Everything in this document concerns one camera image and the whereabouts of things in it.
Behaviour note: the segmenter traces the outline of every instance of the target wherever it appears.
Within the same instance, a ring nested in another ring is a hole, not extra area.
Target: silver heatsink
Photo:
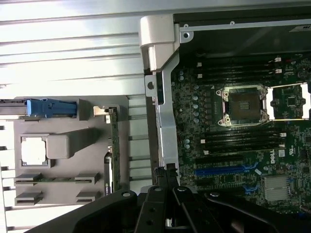
[[[290,198],[287,176],[264,178],[264,196],[267,201],[287,200]]]

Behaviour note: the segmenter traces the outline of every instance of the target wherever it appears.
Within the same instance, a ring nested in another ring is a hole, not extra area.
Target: blue plastic clip
[[[77,115],[77,103],[53,99],[26,100],[28,116]]]

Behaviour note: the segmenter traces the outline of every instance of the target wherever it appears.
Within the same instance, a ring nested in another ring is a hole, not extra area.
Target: cpu socket
[[[223,118],[218,121],[220,126],[255,126],[269,118],[265,86],[230,86],[217,90],[216,94],[223,100]]]

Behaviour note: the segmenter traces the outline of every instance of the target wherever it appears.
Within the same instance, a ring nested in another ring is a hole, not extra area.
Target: circuit board
[[[309,80],[304,54],[181,58],[172,73],[181,185],[279,213],[311,207]]]

